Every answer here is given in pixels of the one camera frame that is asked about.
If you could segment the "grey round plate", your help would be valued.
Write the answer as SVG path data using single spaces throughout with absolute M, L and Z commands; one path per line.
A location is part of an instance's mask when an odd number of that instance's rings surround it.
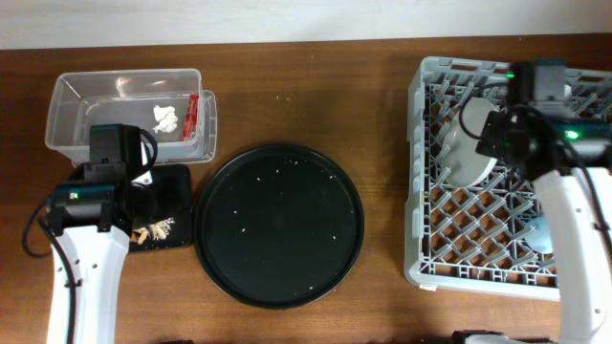
M 487 99 L 473 97 L 463 108 L 465 127 L 474 135 L 480 135 L 487 115 L 496 107 Z M 451 122 L 443 140 L 448 152 L 440 159 L 442 169 L 449 168 L 446 182 L 454 187 L 469 187 L 481 183 L 497 164 L 497 159 L 476 152 L 478 140 L 468 136 L 459 123 L 459 116 Z

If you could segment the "light blue cup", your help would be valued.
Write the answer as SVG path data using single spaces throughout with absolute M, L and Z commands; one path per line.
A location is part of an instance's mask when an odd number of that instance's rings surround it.
M 554 252 L 551 230 L 544 216 L 538 216 L 527 222 L 525 228 L 528 234 L 524 237 L 531 250 L 540 254 Z

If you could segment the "white tissue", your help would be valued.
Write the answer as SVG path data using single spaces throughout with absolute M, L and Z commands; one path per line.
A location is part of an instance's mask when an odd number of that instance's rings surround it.
M 173 106 L 161 107 L 155 105 L 153 107 L 153 115 L 157 121 L 157 125 L 153 127 L 155 134 L 172 133 L 178 127 L 178 117 Z

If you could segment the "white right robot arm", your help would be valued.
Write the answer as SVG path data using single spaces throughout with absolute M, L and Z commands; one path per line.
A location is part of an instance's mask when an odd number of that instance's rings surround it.
M 551 231 L 561 301 L 561 343 L 611 340 L 611 128 L 601 119 L 468 110 L 460 125 L 476 153 L 503 161 L 529 181 Z

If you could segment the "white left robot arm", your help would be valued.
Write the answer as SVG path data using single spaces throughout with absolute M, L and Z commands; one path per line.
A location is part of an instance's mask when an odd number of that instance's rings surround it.
M 50 240 L 54 284 L 48 343 L 113 343 L 122 268 L 133 220 L 156 210 L 143 183 L 66 182 L 38 215 Z

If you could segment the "red snack wrapper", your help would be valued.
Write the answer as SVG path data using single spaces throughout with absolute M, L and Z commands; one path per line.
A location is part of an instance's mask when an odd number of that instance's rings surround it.
M 197 94 L 190 95 L 183 126 L 182 141 L 189 141 L 195 137 L 197 131 L 198 108 L 199 96 Z

